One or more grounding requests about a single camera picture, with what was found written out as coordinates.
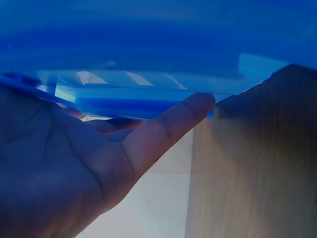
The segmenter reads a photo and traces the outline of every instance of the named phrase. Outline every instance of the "hand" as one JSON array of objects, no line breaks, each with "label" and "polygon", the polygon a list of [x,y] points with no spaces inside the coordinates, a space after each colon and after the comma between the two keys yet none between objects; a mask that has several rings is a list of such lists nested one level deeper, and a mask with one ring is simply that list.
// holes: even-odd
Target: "hand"
[{"label": "hand", "polygon": [[214,106],[194,94],[160,116],[82,122],[0,87],[0,237],[71,238],[118,204]]}]

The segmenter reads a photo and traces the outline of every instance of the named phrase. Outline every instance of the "wood grain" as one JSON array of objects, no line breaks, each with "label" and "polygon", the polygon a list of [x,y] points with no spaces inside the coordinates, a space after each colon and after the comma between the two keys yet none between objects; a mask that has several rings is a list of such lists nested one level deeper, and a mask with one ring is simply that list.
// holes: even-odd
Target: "wood grain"
[{"label": "wood grain", "polygon": [[317,72],[290,66],[194,130],[187,238],[317,237]]}]

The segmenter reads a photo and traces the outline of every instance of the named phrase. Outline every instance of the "blue plastic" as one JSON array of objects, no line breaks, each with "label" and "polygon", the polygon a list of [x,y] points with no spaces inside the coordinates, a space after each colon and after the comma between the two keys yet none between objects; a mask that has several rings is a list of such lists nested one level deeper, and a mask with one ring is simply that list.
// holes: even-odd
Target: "blue plastic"
[{"label": "blue plastic", "polygon": [[317,1],[4,1],[0,83],[83,113],[219,102],[291,63],[317,69]]}]

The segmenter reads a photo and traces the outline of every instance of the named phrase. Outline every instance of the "finger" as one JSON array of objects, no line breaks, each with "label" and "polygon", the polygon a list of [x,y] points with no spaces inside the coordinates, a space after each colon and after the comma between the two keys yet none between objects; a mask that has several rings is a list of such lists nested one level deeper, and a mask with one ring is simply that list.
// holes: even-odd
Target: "finger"
[{"label": "finger", "polygon": [[89,120],[85,124],[91,126],[101,134],[108,134],[117,130],[134,129],[142,123],[141,120],[117,118],[109,120]]},{"label": "finger", "polygon": [[158,117],[144,122],[123,141],[123,148],[138,175],[145,173],[183,135],[214,107],[211,94],[195,93]]},{"label": "finger", "polygon": [[68,114],[70,114],[71,116],[78,118],[78,119],[83,119],[85,118],[86,115],[82,115],[80,110],[74,109],[74,108],[69,108],[66,107],[62,104],[59,104],[59,106],[61,108],[63,108]]}]

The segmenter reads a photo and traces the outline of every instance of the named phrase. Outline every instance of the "wooden board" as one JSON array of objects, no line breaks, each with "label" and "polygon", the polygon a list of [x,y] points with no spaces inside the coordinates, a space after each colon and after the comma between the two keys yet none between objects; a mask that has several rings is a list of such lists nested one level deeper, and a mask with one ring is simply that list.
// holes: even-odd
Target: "wooden board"
[{"label": "wooden board", "polygon": [[194,130],[186,238],[317,237],[317,72],[290,66]]}]

